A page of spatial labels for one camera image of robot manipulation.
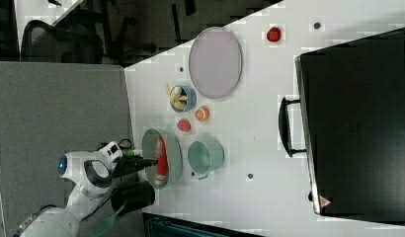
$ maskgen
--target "plate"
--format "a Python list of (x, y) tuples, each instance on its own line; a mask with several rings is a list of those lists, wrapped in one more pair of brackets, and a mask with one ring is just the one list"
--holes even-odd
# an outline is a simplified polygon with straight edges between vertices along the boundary
[(191, 80), (205, 97), (229, 95), (239, 82), (242, 55), (235, 36), (222, 28), (208, 28), (195, 39), (189, 68)]

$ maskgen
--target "briefcase handle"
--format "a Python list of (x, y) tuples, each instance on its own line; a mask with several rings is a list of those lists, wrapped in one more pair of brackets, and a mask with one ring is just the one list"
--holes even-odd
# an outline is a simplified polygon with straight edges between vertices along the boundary
[(287, 100), (285, 97), (282, 99), (282, 103), (280, 106), (280, 113), (279, 113), (279, 130), (280, 130), (280, 137), (283, 143), (283, 148), (285, 148), (286, 153), (288, 153), (289, 157), (292, 157), (295, 153), (306, 152), (306, 149), (292, 149), (291, 145), (291, 131), (289, 128), (289, 119), (288, 119), (288, 110), (286, 109), (287, 106), (291, 104), (300, 103), (300, 100)]

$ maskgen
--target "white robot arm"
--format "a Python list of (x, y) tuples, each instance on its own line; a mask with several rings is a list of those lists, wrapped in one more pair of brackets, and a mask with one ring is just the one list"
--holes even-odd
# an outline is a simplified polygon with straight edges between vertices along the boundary
[(76, 186), (65, 208), (50, 208), (27, 218), (15, 236), (21, 237), (76, 237), (79, 223), (103, 203), (112, 184), (111, 173), (122, 158), (122, 151), (110, 142), (94, 152), (70, 152), (58, 161), (61, 178)]

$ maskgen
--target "red warning label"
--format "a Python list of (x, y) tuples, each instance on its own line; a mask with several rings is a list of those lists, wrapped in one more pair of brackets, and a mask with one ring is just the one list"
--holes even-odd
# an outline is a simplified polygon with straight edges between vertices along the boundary
[(331, 201), (327, 200), (326, 198), (324, 198), (322, 196), (319, 196), (319, 200), (320, 200), (320, 206), (322, 206), (322, 207), (332, 204)]

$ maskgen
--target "gray cubicle wall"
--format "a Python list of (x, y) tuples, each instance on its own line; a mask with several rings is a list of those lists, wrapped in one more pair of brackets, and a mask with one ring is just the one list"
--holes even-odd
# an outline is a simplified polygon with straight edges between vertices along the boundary
[[(62, 154), (126, 137), (131, 129), (121, 67), (0, 62), (0, 191), (7, 236), (43, 205), (64, 207), (72, 183), (58, 178)], [(80, 236), (89, 236), (88, 226), (111, 213), (109, 202), (81, 224)], [(126, 215), (106, 236), (143, 236), (140, 218)]]

